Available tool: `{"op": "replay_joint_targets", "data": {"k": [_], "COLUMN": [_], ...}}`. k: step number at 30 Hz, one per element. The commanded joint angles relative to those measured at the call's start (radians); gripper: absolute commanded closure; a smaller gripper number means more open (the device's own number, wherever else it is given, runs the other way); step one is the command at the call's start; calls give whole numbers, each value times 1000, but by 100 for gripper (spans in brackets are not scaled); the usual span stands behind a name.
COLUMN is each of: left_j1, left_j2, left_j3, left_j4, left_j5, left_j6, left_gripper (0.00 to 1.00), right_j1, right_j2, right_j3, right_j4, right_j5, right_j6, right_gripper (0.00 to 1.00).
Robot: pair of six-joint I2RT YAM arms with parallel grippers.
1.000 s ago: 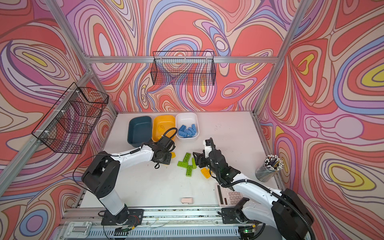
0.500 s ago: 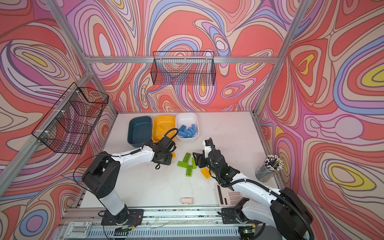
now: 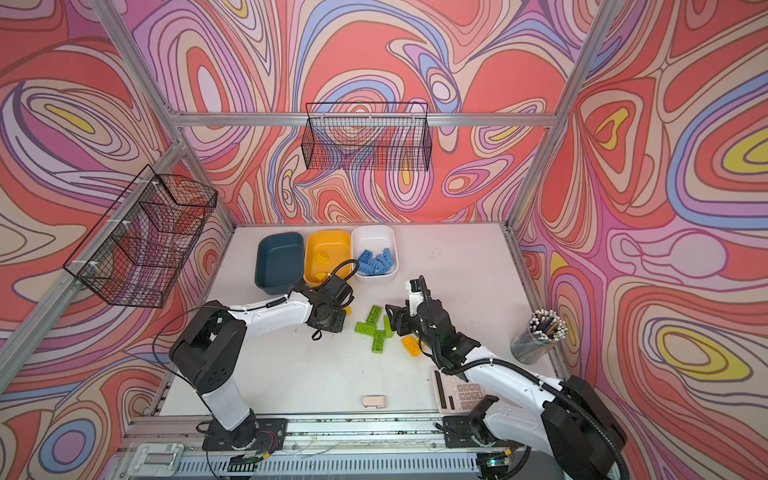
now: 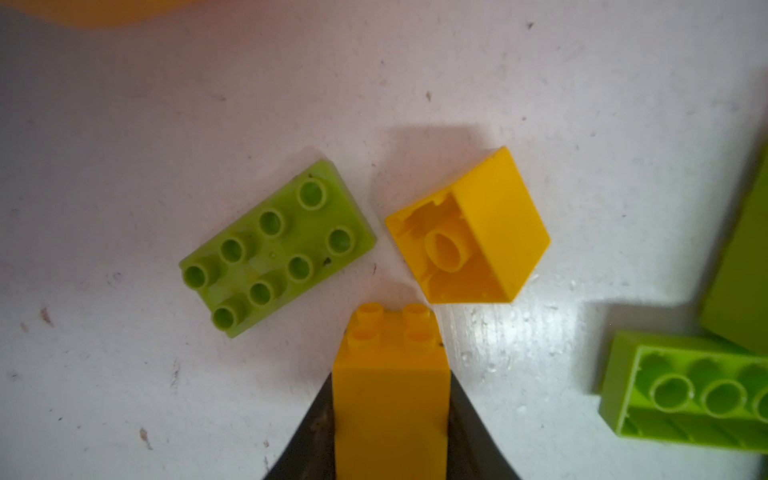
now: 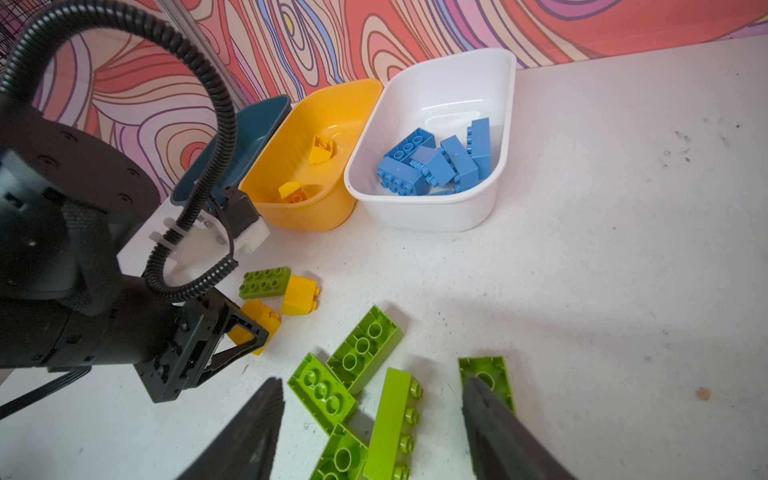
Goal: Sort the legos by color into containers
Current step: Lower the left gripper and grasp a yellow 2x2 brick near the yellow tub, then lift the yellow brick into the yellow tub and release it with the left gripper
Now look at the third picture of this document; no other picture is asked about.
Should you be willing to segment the blue lego brick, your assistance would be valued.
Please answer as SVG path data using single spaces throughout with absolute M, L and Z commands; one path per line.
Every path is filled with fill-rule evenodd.
M 374 267 L 377 272 L 384 272 L 386 273 L 388 270 L 388 263 L 386 262 L 386 259 L 381 255 L 377 255 L 374 258 Z
M 391 250 L 389 248 L 385 248 L 383 250 L 382 256 L 383 256 L 384 260 L 386 261 L 386 264 L 389 267 L 393 267 L 394 266 L 394 260 L 393 260 L 392 252 L 391 252 Z
M 358 257 L 358 261 L 360 263 L 369 263 L 370 260 L 373 258 L 373 254 L 369 250 L 364 250 L 361 255 Z

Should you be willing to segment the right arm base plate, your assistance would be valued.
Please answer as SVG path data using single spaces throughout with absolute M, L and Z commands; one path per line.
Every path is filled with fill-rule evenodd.
M 440 423 L 448 448 L 501 448 L 508 442 L 496 438 L 481 422 L 469 415 L 444 416 Z

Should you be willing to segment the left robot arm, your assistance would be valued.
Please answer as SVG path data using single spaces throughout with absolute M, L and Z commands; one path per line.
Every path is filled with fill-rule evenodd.
M 169 359 L 212 415 L 212 448 L 274 451 L 281 440 L 258 423 L 233 378 L 243 344 L 273 331 L 307 325 L 318 340 L 339 333 L 354 300 L 347 280 L 331 275 L 317 287 L 297 282 L 279 297 L 247 305 L 209 301 L 169 350 Z

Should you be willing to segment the green lego brick low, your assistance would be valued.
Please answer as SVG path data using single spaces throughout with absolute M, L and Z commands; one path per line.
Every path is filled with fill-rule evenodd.
M 368 323 L 357 322 L 354 327 L 354 332 L 361 335 L 374 337 L 377 333 L 377 328 L 374 325 Z

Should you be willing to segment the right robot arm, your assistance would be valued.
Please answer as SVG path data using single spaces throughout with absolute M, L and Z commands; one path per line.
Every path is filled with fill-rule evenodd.
M 482 447 L 510 441 L 550 455 L 570 479 L 628 479 L 628 437 L 592 385 L 534 373 L 459 332 L 424 278 L 408 282 L 404 305 L 385 307 L 391 329 L 413 335 L 438 372 L 483 387 L 487 394 L 465 417 Z

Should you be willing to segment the yellow lego brick long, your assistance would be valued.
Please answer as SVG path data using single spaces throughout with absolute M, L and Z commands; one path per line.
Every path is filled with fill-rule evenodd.
M 413 358 L 417 358 L 422 354 L 422 349 L 419 346 L 419 341 L 413 336 L 404 336 L 401 338 L 401 344 L 406 352 Z

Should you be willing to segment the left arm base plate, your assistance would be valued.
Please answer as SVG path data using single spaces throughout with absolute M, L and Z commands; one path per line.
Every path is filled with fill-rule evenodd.
M 246 420 L 234 430 L 226 430 L 212 420 L 205 431 L 202 450 L 206 452 L 257 451 L 274 453 L 281 450 L 287 433 L 286 418 Z

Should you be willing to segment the blue lego brick lone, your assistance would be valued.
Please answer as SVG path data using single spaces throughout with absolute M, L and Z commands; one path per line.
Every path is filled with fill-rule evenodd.
M 358 267 L 358 272 L 361 275 L 366 275 L 366 276 L 373 276 L 376 274 L 375 268 L 367 263 L 360 263 Z

